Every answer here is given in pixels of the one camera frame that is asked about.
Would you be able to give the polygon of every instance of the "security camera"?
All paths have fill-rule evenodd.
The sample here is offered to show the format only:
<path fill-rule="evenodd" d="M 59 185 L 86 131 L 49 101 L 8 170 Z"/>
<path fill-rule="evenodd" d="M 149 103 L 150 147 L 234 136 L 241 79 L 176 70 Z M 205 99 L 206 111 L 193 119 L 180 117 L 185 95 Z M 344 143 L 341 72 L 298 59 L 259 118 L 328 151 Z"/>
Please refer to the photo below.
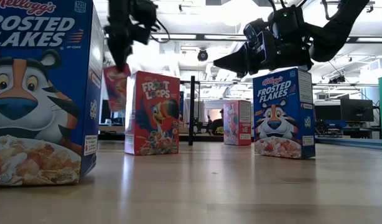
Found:
<path fill-rule="evenodd" d="M 204 62 L 206 60 L 208 60 L 208 52 L 206 49 L 200 49 L 198 53 L 198 61 Z"/>

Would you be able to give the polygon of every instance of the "tiger nose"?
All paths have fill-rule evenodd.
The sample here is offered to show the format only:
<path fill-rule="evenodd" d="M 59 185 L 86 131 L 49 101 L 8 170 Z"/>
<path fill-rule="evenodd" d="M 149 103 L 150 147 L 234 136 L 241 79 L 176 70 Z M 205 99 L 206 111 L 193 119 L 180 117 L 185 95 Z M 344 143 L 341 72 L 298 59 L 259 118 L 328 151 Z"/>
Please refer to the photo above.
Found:
<path fill-rule="evenodd" d="M 273 130 L 277 129 L 281 125 L 281 121 L 269 121 L 268 126 Z"/>
<path fill-rule="evenodd" d="M 24 98 L 0 98 L 0 113 L 11 120 L 23 118 L 37 106 L 34 100 Z"/>

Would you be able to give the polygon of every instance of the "tony the tiger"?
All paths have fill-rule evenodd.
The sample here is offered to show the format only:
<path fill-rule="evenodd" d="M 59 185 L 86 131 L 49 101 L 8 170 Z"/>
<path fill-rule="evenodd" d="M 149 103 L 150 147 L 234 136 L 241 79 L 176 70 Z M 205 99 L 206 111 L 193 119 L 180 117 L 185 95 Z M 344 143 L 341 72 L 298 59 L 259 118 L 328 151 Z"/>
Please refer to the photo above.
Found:
<path fill-rule="evenodd" d="M 70 140 L 78 107 L 49 80 L 48 70 L 60 62 L 55 50 L 38 60 L 0 55 L 0 136 L 44 140 L 81 153 Z"/>
<path fill-rule="evenodd" d="M 283 98 L 279 104 L 262 104 L 265 111 L 263 117 L 256 122 L 254 127 L 257 136 L 255 141 L 274 136 L 300 142 L 296 139 L 297 121 L 284 111 L 286 103 L 286 99 Z"/>

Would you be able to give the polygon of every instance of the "table surface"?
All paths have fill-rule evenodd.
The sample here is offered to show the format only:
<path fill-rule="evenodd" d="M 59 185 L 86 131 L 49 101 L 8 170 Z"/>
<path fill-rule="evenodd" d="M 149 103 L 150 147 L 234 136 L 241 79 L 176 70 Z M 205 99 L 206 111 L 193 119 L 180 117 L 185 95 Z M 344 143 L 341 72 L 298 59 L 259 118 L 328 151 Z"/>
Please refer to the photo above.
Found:
<path fill-rule="evenodd" d="M 80 184 L 0 189 L 1 223 L 382 224 L 382 151 L 317 145 L 305 161 L 195 142 L 134 157 L 100 142 Z"/>

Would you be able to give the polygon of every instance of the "red cereal box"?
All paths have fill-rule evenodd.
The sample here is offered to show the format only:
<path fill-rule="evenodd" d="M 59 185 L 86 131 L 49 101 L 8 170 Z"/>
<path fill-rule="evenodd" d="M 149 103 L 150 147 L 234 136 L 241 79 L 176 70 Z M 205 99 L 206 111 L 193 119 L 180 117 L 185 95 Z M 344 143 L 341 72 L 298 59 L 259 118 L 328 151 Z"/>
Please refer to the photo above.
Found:
<path fill-rule="evenodd" d="M 233 101 L 224 104 L 224 144 L 251 144 L 251 103 Z"/>
<path fill-rule="evenodd" d="M 108 93 L 109 108 L 119 112 L 126 106 L 126 80 L 130 75 L 129 65 L 124 65 L 124 72 L 119 73 L 116 66 L 104 68 L 104 80 Z"/>
<path fill-rule="evenodd" d="M 137 72 L 128 77 L 127 89 L 125 152 L 178 153 L 180 79 Z"/>

